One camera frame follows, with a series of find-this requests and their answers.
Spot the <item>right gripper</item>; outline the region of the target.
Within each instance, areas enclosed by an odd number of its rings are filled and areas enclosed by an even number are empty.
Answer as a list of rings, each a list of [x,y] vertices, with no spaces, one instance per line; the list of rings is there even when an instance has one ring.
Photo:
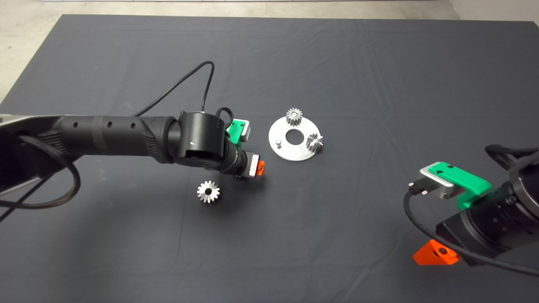
[[[472,253],[497,258],[512,249],[504,242],[511,209],[506,203],[475,202],[437,224],[435,232]],[[451,266],[460,261],[456,251],[433,239],[416,251],[413,259],[420,266]]]

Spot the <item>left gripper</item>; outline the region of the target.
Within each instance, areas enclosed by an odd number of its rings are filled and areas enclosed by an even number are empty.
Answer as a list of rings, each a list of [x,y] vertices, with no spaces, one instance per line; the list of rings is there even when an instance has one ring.
[[[239,178],[256,178],[264,175],[265,162],[258,153],[239,151],[235,163],[234,176]]]

